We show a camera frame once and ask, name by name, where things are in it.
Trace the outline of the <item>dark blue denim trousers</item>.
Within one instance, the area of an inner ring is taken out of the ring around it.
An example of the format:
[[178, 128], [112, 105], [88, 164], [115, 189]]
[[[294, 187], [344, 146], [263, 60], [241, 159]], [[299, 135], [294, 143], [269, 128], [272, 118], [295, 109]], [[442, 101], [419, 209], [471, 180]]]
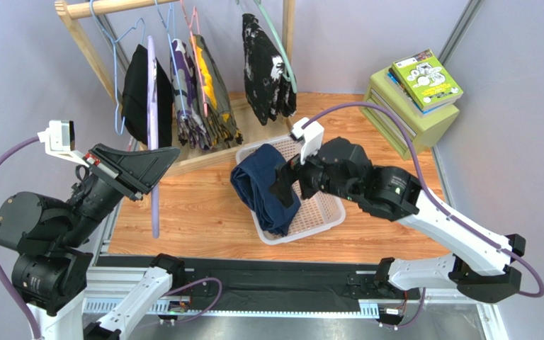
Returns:
[[261, 230], [276, 236], [288, 236], [290, 226], [301, 207], [296, 192], [290, 190], [293, 204], [286, 207], [269, 191], [276, 181], [275, 167], [285, 158], [272, 145], [263, 144], [236, 165], [230, 183], [239, 199], [256, 215]]

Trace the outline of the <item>lilac plastic hanger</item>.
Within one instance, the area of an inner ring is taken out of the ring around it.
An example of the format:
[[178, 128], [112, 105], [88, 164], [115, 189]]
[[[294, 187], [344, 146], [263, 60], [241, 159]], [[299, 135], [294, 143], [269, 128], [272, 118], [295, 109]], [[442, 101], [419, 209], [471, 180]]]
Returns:
[[[157, 59], [155, 55], [154, 40], [151, 35], [147, 37], [147, 126], [149, 151], [159, 148], [158, 132], [158, 103], [157, 103]], [[152, 236], [159, 238], [159, 187], [154, 184], [151, 191]]]

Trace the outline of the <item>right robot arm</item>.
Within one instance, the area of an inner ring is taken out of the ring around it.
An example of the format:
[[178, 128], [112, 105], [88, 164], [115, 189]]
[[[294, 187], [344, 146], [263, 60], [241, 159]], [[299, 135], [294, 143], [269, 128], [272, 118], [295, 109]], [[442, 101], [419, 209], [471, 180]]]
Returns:
[[521, 289], [522, 275], [512, 261], [513, 255], [524, 253], [523, 237], [474, 226], [425, 192], [408, 171], [372, 164], [360, 145], [337, 137], [314, 155], [294, 156], [277, 165], [269, 191], [290, 206], [298, 199], [294, 183], [301, 199], [326, 193], [351, 201], [363, 212], [416, 229], [449, 250], [429, 259], [382, 259], [375, 278], [385, 285], [398, 290], [456, 289], [484, 303], [500, 302]]

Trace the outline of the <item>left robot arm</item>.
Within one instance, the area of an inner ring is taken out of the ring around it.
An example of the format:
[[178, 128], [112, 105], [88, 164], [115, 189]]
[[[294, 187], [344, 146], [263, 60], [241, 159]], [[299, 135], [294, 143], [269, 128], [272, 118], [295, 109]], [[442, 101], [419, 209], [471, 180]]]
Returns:
[[76, 164], [78, 182], [68, 200], [23, 191], [0, 207], [0, 246], [17, 252], [11, 286], [38, 329], [39, 339], [121, 339], [183, 276], [183, 262], [158, 255], [141, 285], [107, 320], [89, 326], [81, 307], [93, 254], [79, 250], [124, 198], [154, 191], [180, 155], [176, 147], [126, 152], [97, 144], [87, 153], [73, 143], [45, 143], [45, 151]]

